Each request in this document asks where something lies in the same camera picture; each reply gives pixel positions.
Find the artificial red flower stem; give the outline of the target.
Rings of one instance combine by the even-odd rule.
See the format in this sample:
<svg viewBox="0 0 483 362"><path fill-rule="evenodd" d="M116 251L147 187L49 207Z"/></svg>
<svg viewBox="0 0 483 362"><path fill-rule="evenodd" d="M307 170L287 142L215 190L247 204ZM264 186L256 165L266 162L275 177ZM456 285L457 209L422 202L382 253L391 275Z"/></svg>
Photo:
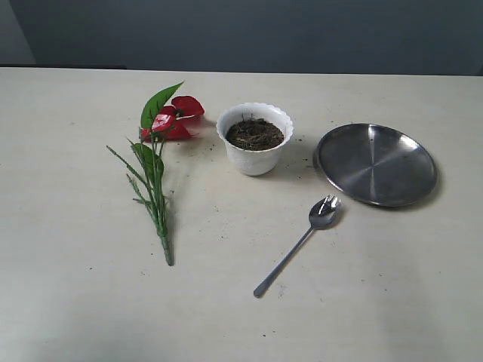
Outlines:
<svg viewBox="0 0 483 362"><path fill-rule="evenodd" d="M183 84L177 83L152 95L143 107L138 128L139 141L130 141L130 149L138 161L137 171L113 148L106 148L126 166L126 177L136 197L154 223L165 261L174 265L174 245L168 236L168 198L163 192L165 164L162 153L168 141L190 140L201 127L205 109L190 95L176 95Z"/></svg>

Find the round stainless steel plate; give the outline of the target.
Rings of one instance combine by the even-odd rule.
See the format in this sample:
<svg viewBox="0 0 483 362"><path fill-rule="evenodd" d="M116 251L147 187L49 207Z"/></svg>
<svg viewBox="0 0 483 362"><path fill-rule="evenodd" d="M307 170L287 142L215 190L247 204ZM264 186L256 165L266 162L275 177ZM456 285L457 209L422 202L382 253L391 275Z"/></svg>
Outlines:
<svg viewBox="0 0 483 362"><path fill-rule="evenodd" d="M436 163L422 145L377 124L345 124L330 130L318 142L313 160L336 189L378 207L416 204L438 182Z"/></svg>

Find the white scalloped flower pot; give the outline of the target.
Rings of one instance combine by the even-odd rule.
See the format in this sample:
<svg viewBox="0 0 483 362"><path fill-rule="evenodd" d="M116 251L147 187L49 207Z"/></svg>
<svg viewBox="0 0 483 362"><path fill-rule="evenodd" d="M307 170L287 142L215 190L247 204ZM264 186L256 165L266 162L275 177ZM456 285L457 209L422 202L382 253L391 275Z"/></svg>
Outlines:
<svg viewBox="0 0 483 362"><path fill-rule="evenodd" d="M277 127L284 139L276 147L266 150L241 149L226 138L234 124L249 118L263 118ZM224 142L226 153L232 165L244 175L260 176L270 172L278 163L282 149L293 135L294 126L290 116L280 108L266 103L242 103L227 109L216 123L218 136Z"/></svg>

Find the stainless steel spork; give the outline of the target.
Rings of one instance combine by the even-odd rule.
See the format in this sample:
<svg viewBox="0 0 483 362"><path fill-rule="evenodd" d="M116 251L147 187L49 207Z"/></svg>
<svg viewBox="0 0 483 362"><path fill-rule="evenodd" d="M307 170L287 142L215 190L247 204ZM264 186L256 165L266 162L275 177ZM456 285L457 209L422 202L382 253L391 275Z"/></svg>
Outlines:
<svg viewBox="0 0 483 362"><path fill-rule="evenodd" d="M299 239L299 241L291 248L288 254L280 261L280 263L265 277L265 279L254 289L255 298L261 298L270 288L275 279L280 275L283 268L289 263L291 258L302 247L303 243L309 235L316 230L324 230L331 227L341 210L341 200L335 195L328 195L318 203L314 204L309 211L308 220L309 228Z"/></svg>

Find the dark soil in pot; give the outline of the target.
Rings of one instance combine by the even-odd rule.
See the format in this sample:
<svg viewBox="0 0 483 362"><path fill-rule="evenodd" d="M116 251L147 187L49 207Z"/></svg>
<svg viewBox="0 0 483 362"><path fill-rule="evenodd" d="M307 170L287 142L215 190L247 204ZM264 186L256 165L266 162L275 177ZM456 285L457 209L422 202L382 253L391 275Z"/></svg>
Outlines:
<svg viewBox="0 0 483 362"><path fill-rule="evenodd" d="M251 118L231 126L226 139L240 149L263 151L280 145L284 141L284 134L264 118Z"/></svg>

